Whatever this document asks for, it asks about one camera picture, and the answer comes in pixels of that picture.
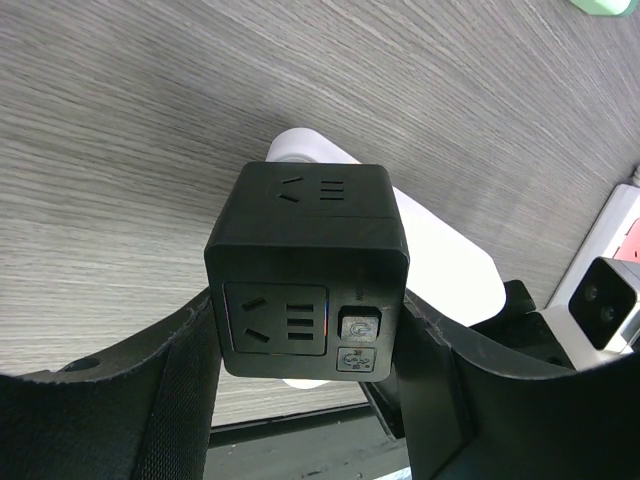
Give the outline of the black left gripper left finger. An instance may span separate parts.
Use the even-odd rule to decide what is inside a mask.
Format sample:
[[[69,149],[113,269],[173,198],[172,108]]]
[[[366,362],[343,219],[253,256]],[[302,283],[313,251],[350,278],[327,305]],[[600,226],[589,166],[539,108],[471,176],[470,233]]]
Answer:
[[[202,291],[59,371],[3,375],[2,478],[202,478],[220,367]]]

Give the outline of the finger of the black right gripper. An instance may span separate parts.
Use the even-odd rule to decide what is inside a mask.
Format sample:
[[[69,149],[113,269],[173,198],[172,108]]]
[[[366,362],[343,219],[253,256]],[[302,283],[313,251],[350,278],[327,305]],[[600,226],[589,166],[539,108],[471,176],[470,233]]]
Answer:
[[[558,342],[524,283],[504,283],[506,303],[494,317],[479,322],[471,329],[481,335],[529,357],[574,370],[566,352]]]

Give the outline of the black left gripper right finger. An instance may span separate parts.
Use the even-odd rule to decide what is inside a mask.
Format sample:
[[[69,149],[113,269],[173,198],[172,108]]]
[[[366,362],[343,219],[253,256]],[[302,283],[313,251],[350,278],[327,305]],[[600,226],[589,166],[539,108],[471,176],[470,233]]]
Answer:
[[[416,479],[635,479],[639,357],[574,371],[408,294],[394,349]]]

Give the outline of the black cube socket adapter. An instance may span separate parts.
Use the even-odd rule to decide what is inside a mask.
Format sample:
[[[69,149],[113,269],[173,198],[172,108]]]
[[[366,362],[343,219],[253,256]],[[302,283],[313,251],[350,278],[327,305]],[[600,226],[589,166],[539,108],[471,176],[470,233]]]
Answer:
[[[246,164],[204,260],[230,374],[389,376],[409,252],[384,167]]]

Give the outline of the green USB charger plug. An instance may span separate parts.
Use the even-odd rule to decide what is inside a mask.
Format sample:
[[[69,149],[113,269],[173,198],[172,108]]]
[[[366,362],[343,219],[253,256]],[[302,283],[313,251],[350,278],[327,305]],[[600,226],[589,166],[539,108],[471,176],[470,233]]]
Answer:
[[[570,0],[570,2],[591,16],[624,17],[634,12],[638,0]]]

